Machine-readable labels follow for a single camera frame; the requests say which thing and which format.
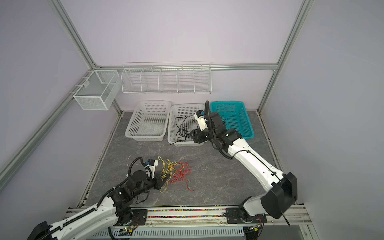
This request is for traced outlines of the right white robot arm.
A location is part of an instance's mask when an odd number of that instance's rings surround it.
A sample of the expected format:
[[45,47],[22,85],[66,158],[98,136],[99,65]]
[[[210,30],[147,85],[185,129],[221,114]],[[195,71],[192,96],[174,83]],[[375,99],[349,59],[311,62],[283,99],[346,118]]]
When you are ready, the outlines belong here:
[[235,129],[227,129],[221,116],[199,110],[194,115],[198,127],[190,135],[195,143],[210,142],[226,159],[238,160],[259,181],[265,193],[249,197],[239,205],[241,216],[249,222],[259,214],[279,219],[296,202],[297,178],[285,174],[258,154]]

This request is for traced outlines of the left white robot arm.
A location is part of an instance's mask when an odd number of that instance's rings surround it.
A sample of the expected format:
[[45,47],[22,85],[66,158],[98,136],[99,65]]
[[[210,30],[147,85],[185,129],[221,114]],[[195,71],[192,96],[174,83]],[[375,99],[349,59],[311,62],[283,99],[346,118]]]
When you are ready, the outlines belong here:
[[145,171],[136,171],[117,186],[103,194],[91,207],[65,220],[38,224],[30,233],[29,240],[86,240],[100,230],[125,225],[135,217],[130,204],[142,193],[159,190],[164,185],[161,175],[148,177]]

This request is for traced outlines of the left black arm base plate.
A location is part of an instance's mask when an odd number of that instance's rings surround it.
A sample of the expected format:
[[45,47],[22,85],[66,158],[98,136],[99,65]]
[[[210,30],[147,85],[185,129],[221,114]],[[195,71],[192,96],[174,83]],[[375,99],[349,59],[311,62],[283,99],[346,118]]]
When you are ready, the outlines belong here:
[[117,226],[144,226],[148,215],[147,209],[130,209],[118,214]]

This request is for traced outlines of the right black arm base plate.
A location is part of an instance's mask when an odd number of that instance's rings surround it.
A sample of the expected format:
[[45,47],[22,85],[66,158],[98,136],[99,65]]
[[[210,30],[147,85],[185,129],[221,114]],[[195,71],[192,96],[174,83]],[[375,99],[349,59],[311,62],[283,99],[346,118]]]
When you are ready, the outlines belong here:
[[265,215],[249,216],[239,207],[226,208],[224,217],[228,224],[265,224],[267,222]]

